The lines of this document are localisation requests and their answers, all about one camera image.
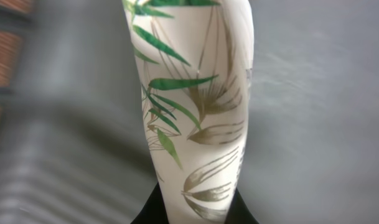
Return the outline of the white leaf-print pack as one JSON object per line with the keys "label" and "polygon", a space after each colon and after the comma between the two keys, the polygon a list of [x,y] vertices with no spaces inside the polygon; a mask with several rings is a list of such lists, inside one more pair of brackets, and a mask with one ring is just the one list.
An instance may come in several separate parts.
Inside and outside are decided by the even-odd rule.
{"label": "white leaf-print pack", "polygon": [[250,2],[126,0],[123,9],[169,224],[225,223],[248,135]]}

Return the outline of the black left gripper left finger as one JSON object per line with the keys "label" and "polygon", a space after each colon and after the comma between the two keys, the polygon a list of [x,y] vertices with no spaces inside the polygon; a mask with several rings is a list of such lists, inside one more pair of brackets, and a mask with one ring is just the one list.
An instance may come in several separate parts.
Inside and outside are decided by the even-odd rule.
{"label": "black left gripper left finger", "polygon": [[169,224],[159,183],[131,224]]}

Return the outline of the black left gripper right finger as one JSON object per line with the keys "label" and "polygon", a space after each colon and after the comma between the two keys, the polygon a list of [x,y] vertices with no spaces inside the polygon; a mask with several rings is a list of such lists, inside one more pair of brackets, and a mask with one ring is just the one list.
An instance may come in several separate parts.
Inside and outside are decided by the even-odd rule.
{"label": "black left gripper right finger", "polygon": [[259,224],[249,211],[238,189],[235,190],[225,224]]}

